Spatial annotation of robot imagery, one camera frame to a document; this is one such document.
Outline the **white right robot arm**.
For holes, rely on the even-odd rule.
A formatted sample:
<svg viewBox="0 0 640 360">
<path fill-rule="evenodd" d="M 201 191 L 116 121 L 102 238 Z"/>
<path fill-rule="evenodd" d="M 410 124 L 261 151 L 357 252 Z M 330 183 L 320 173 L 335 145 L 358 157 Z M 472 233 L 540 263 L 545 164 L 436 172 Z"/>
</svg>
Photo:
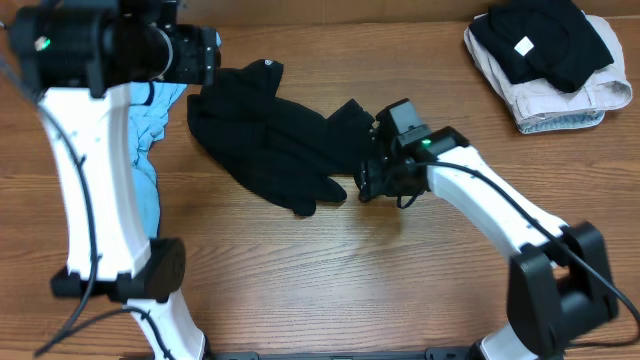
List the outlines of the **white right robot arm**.
<svg viewBox="0 0 640 360">
<path fill-rule="evenodd" d="M 360 199 L 430 192 L 464 214 L 509 265 L 507 325 L 470 359 L 560 359 L 571 342 L 615 319 L 618 304 L 602 234 L 570 226 L 498 176 L 458 131 L 431 130 L 403 99 L 380 111 L 374 151 L 356 179 Z"/>
</svg>

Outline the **black mesh shirt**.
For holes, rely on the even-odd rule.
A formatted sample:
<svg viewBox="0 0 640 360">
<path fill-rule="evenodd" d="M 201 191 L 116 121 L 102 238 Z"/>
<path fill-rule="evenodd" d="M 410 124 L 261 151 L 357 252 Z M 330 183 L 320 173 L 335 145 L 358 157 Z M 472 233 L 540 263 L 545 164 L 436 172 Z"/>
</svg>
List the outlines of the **black mesh shirt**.
<svg viewBox="0 0 640 360">
<path fill-rule="evenodd" d="M 374 118 L 355 100 L 331 116 L 277 97 L 283 64 L 261 59 L 222 69 L 187 99 L 191 134 L 240 185 L 309 217 L 319 202 L 339 204 L 336 175 L 356 173 L 369 155 Z"/>
</svg>

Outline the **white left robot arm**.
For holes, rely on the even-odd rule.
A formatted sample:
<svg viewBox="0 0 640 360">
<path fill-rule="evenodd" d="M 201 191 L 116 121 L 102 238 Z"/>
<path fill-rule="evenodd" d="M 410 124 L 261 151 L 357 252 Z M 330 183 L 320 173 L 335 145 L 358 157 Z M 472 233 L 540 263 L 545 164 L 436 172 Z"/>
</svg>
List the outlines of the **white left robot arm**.
<svg viewBox="0 0 640 360">
<path fill-rule="evenodd" d="M 157 359 L 209 359 L 207 336 L 181 291 L 186 250 L 148 237 L 127 152 L 130 88 L 209 85 L 216 31 L 177 20 L 174 1 L 43 1 L 8 28 L 17 69 L 7 77 L 38 109 L 56 161 L 69 251 L 55 296 L 106 296 L 132 315 Z"/>
</svg>

